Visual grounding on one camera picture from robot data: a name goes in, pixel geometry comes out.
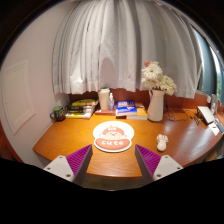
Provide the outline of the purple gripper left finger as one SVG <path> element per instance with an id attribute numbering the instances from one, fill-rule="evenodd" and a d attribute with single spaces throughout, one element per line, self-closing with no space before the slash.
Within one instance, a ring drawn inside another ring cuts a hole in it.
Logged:
<path id="1" fill-rule="evenodd" d="M 44 170 L 81 186 L 92 155 L 92 145 L 87 145 L 68 156 L 59 155 Z"/>

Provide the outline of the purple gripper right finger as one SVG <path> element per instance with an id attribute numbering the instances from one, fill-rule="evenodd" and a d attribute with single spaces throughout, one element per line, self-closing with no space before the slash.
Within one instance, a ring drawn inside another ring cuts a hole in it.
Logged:
<path id="1" fill-rule="evenodd" d="M 182 166 L 169 155 L 160 156 L 138 144 L 135 145 L 135 156 L 145 184 L 182 169 Z"/>

